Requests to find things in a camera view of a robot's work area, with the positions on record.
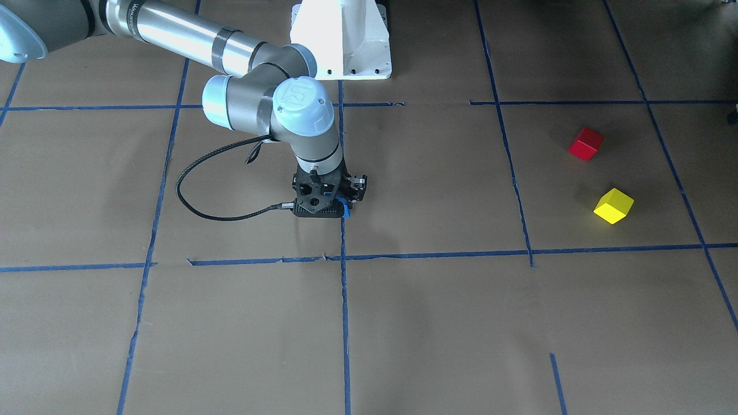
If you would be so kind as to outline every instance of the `blue tape line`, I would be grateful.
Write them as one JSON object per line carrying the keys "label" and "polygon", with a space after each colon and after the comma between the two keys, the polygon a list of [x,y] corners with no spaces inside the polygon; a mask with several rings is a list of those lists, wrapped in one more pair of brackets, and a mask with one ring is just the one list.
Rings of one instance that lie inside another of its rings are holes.
{"label": "blue tape line", "polygon": [[458,253],[385,253],[376,255],[347,255],[347,261],[367,261],[369,259],[378,258],[395,258],[395,259],[417,259],[417,258],[465,258],[476,256],[510,256],[510,255],[528,255],[527,250],[509,250],[509,251],[479,251],[479,252],[458,252]]}
{"label": "blue tape line", "polygon": [[712,104],[733,104],[738,103],[738,100],[656,100],[648,101],[651,104],[675,104],[675,105],[712,105]]}
{"label": "blue tape line", "polygon": [[560,253],[608,253],[608,252],[643,252],[643,251],[669,251],[669,250],[699,250],[702,245],[650,245],[640,247],[592,247],[592,248],[561,248],[552,250],[533,250],[536,255],[551,255]]}
{"label": "blue tape line", "polygon": [[338,81],[338,137],[341,141],[341,147],[343,147],[343,81]]}
{"label": "blue tape line", "polygon": [[736,331],[738,331],[738,318],[736,317],[736,313],[733,310],[733,306],[731,304],[730,298],[728,298],[728,293],[725,291],[725,287],[723,286],[723,281],[720,279],[720,275],[717,273],[717,268],[715,267],[715,263],[712,261],[712,257],[710,256],[710,249],[705,243],[705,239],[703,237],[702,231],[700,230],[700,226],[697,224],[697,218],[694,216],[694,211],[692,211],[692,206],[689,204],[689,199],[687,198],[687,194],[684,191],[682,182],[679,179],[679,174],[677,173],[677,169],[674,166],[674,163],[672,161],[672,156],[669,154],[669,149],[666,146],[666,141],[663,139],[663,135],[661,134],[661,129],[659,128],[658,122],[656,121],[656,116],[653,114],[651,105],[648,99],[646,98],[646,90],[644,89],[643,84],[641,83],[641,79],[638,77],[638,73],[635,71],[635,65],[633,64],[633,61],[630,58],[628,49],[625,47],[623,36],[620,33],[620,29],[618,29],[618,24],[615,22],[615,16],[613,15],[613,12],[610,9],[609,4],[607,3],[607,0],[602,0],[602,4],[604,5],[605,10],[607,11],[608,16],[610,17],[610,22],[613,24],[613,29],[615,29],[615,33],[618,36],[618,42],[620,42],[620,47],[623,49],[625,58],[628,61],[628,66],[630,66],[630,71],[633,73],[635,83],[636,85],[638,85],[638,89],[641,91],[641,96],[643,97],[644,103],[646,104],[646,108],[648,109],[648,113],[649,113],[649,116],[651,117],[651,122],[653,123],[653,127],[656,130],[656,136],[658,137],[658,142],[661,144],[663,155],[666,157],[666,161],[669,163],[669,168],[672,171],[674,180],[676,181],[677,186],[679,187],[679,192],[682,195],[682,200],[684,201],[684,205],[686,206],[687,212],[689,213],[689,218],[691,219],[692,225],[694,226],[694,231],[697,233],[697,237],[700,240],[700,245],[705,251],[705,257],[707,258],[707,262],[710,264],[710,268],[712,269],[712,275],[714,276],[715,282],[717,283],[717,286],[720,289],[720,294],[723,296],[723,301],[725,301],[725,306],[728,308],[728,313],[730,314],[731,319],[733,321],[733,326],[735,327]]}
{"label": "blue tape line", "polygon": [[[176,109],[177,105],[102,105],[102,106],[13,106],[8,111],[105,111],[125,109]],[[202,105],[182,105],[181,109],[197,109]]]}
{"label": "blue tape line", "polygon": [[561,406],[561,414],[567,415],[566,401],[564,400],[564,389],[561,387],[561,377],[559,377],[559,365],[556,364],[556,355],[549,353],[551,358],[551,368],[553,369],[553,380],[556,382],[556,392],[559,394],[559,406]]}
{"label": "blue tape line", "polygon": [[348,357],[348,290],[346,289],[346,220],[341,218],[341,297],[343,298],[343,402],[351,415],[351,370]]}
{"label": "blue tape line", "polygon": [[484,57],[487,61],[487,70],[489,71],[489,82],[492,85],[492,94],[494,95],[494,103],[497,108],[497,119],[500,121],[500,131],[503,135],[503,143],[505,144],[505,152],[507,153],[508,162],[510,163],[510,175],[512,176],[512,187],[515,189],[517,197],[517,207],[520,211],[520,223],[523,226],[523,235],[525,236],[525,246],[528,249],[528,260],[531,268],[535,268],[533,263],[533,250],[531,249],[531,239],[528,236],[528,225],[525,224],[525,213],[523,212],[523,201],[520,198],[520,189],[517,186],[517,178],[515,176],[515,167],[512,162],[512,154],[510,152],[510,144],[505,130],[505,120],[503,119],[503,110],[500,106],[500,97],[497,95],[497,83],[494,82],[494,72],[492,71],[492,60],[489,56],[489,47],[487,45],[487,37],[484,33],[484,25],[482,24],[482,15],[479,11],[479,1],[474,0],[474,9],[477,12],[477,24],[479,25],[479,34],[482,38],[482,48],[484,48]]}
{"label": "blue tape line", "polygon": [[8,109],[10,108],[10,103],[13,101],[15,91],[18,89],[18,83],[21,82],[21,76],[23,76],[24,69],[26,69],[26,64],[21,64],[21,67],[18,68],[18,73],[15,74],[13,87],[10,88],[10,93],[8,93],[7,99],[5,100],[5,105],[2,107],[2,111],[0,112],[0,126],[2,126],[2,123],[5,121],[5,116],[7,115]]}
{"label": "blue tape line", "polygon": [[[738,243],[709,244],[710,248],[738,248]],[[700,244],[680,245],[644,245],[634,247],[578,247],[578,248],[555,248],[533,250],[534,255],[557,255],[571,253],[619,253],[619,252],[644,252],[644,251],[670,251],[670,250],[700,250]],[[346,261],[367,261],[380,258],[394,259],[419,259],[419,258],[468,258],[483,256],[514,256],[528,255],[527,250],[498,250],[498,251],[468,251],[447,253],[380,253],[367,255],[346,255]],[[294,258],[256,258],[256,259],[224,259],[214,261],[191,261],[194,267],[225,266],[225,265],[250,265],[250,264],[276,264],[280,262],[315,262],[315,261],[341,261],[342,257],[335,256],[306,256]]]}
{"label": "blue tape line", "polygon": [[343,103],[344,107],[363,108],[363,107],[377,107],[377,106],[405,106],[404,102],[401,103]]}
{"label": "blue tape line", "polygon": [[256,258],[256,259],[224,259],[215,261],[191,261],[193,267],[217,267],[223,265],[279,264],[292,262],[340,261],[340,256],[303,256],[294,258]]}
{"label": "blue tape line", "polygon": [[79,265],[41,265],[31,267],[0,267],[3,272],[38,272],[38,271],[78,271],[78,270],[114,270],[119,268],[143,268],[145,263],[132,262],[127,264],[79,264]]}
{"label": "blue tape line", "polygon": [[[643,100],[589,100],[589,101],[500,101],[501,106],[525,106],[525,105],[643,105]],[[658,101],[647,101],[647,103],[658,104],[658,105],[712,105],[712,104],[735,104],[738,100],[658,100]],[[491,106],[497,105],[498,103],[492,101],[472,101],[469,100],[469,105],[472,106]]]}
{"label": "blue tape line", "polygon": [[[338,133],[343,147],[343,81],[338,81]],[[348,359],[348,291],[346,289],[346,219],[341,218],[341,298],[343,320],[343,405],[345,415],[351,415],[351,363]]]}
{"label": "blue tape line", "polygon": [[[197,1],[196,9],[199,9],[200,0]],[[164,202],[164,190],[167,184],[167,169],[169,160],[172,157],[172,148],[174,147],[174,137],[176,136],[177,125],[179,123],[179,112],[182,107],[182,97],[185,94],[185,83],[187,80],[187,70],[190,66],[190,60],[184,60],[184,68],[182,69],[182,79],[179,81],[179,96],[177,97],[176,108],[174,109],[174,119],[172,120],[172,129],[169,133],[169,145],[167,147],[167,155],[164,161],[164,171],[162,172],[162,181],[159,183],[159,196],[156,200],[156,211],[154,213],[154,223],[151,225],[151,242],[146,253],[146,264],[143,269],[141,278],[141,290],[139,292],[138,311],[136,315],[136,328],[133,336],[131,336],[131,344],[128,347],[128,358],[125,360],[125,373],[123,374],[123,384],[120,387],[120,398],[118,399],[117,415],[123,415],[125,408],[125,396],[128,393],[128,382],[131,379],[131,368],[133,366],[134,355],[136,354],[136,343],[138,341],[139,327],[141,326],[141,314],[143,313],[143,304],[145,300],[145,290],[148,285],[148,275],[151,270],[152,258],[154,256],[154,245],[156,244],[156,233],[159,230],[159,217],[162,214],[162,205]]]}
{"label": "blue tape line", "polygon": [[710,249],[738,248],[738,243],[736,244],[707,244],[707,247]]}

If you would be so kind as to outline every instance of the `grid square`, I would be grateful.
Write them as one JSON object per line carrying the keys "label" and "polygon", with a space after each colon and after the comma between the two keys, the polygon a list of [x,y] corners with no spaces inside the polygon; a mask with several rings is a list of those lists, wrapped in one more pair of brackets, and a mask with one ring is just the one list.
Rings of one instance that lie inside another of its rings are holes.
{"label": "grid square", "polygon": [[[289,30],[292,6],[297,0],[251,0],[248,6],[233,1],[204,0],[200,6],[200,16],[226,26],[242,30],[247,35],[262,39],[271,44],[283,46],[290,44]],[[191,64],[184,88],[183,103],[200,105],[205,83],[219,72],[201,64]],[[335,81],[323,81],[328,96],[338,103],[338,87]]]}
{"label": "grid square", "polygon": [[709,244],[738,242],[738,138],[721,105],[654,105],[689,204]]}
{"label": "grid square", "polygon": [[736,312],[736,307],[738,307],[738,249],[711,249],[710,256],[723,282],[733,311]]}
{"label": "grid square", "polygon": [[538,255],[571,414],[729,414],[738,333],[702,250]]}
{"label": "grid square", "polygon": [[157,265],[125,413],[341,414],[337,262]]}
{"label": "grid square", "polygon": [[173,105],[184,62],[133,39],[90,38],[29,62],[13,106]]}
{"label": "grid square", "polygon": [[501,100],[641,99],[600,1],[482,0],[480,12]]}
{"label": "grid square", "polygon": [[0,274],[0,411],[114,414],[141,270]]}
{"label": "grid square", "polygon": [[462,104],[492,100],[489,72],[471,2],[391,1],[392,76],[347,81],[347,102]]}
{"label": "grid square", "polygon": [[143,262],[173,111],[9,112],[0,266]]}
{"label": "grid square", "polygon": [[351,413],[560,414],[524,255],[347,264]]}
{"label": "grid square", "polygon": [[735,4],[608,3],[650,100],[738,99]]}
{"label": "grid square", "polygon": [[[645,106],[503,108],[534,249],[697,244]],[[567,149],[582,127],[604,135],[584,162]],[[592,210],[617,188],[635,200],[615,225]]]}
{"label": "grid square", "polygon": [[494,109],[348,108],[345,147],[349,172],[369,177],[350,255],[525,249]]}
{"label": "grid square", "polygon": [[[212,150],[251,138],[215,126],[200,109],[179,115],[168,185],[159,222],[154,261],[292,258],[339,255],[340,222],[297,218],[288,210],[267,212],[240,222],[214,222],[195,216],[177,199],[175,183],[193,161]],[[252,146],[208,160],[182,183],[192,206],[215,216],[240,216],[292,202],[297,170],[287,144],[265,144],[256,162],[244,165]]]}

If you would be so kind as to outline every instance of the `wooden block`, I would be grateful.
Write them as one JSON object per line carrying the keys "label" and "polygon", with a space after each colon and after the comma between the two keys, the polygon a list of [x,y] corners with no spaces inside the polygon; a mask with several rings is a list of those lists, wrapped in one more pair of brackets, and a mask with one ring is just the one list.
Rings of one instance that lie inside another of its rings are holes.
{"label": "wooden block", "polygon": [[618,189],[612,189],[600,199],[594,212],[610,224],[615,224],[630,212],[633,202],[630,196]]}
{"label": "wooden block", "polygon": [[603,141],[604,137],[602,134],[584,127],[579,134],[577,134],[574,144],[569,148],[569,152],[580,159],[587,161],[595,155]]}

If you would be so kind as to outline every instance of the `gray joint cap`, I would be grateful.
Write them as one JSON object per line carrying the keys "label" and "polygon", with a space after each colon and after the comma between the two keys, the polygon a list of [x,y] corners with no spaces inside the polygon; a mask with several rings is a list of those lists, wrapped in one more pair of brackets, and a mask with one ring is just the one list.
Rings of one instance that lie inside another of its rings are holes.
{"label": "gray joint cap", "polygon": [[226,75],[216,75],[205,84],[202,90],[202,111],[211,123],[233,130],[228,118],[226,102],[230,78]]}
{"label": "gray joint cap", "polygon": [[315,55],[310,52],[310,49],[301,44],[289,44],[287,46],[297,50],[303,56],[303,59],[305,59],[305,65],[308,67],[308,75],[311,78],[315,78],[318,75],[318,63],[315,60]]}
{"label": "gray joint cap", "polygon": [[0,60],[22,64],[48,54],[46,44],[31,26],[0,4]]}
{"label": "gray joint cap", "polygon": [[336,117],[325,87],[307,76],[280,83],[274,93],[272,110],[284,128],[303,137],[325,133]]}

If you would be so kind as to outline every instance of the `red cube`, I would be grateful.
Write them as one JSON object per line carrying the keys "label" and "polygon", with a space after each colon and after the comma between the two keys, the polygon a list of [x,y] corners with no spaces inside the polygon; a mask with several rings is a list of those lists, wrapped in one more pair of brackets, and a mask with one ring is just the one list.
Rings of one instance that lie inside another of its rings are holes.
{"label": "red cube", "polygon": [[587,161],[595,155],[603,141],[604,137],[602,134],[584,127],[579,132],[579,135],[576,136],[576,140],[574,140],[574,144],[569,148],[569,152]]}

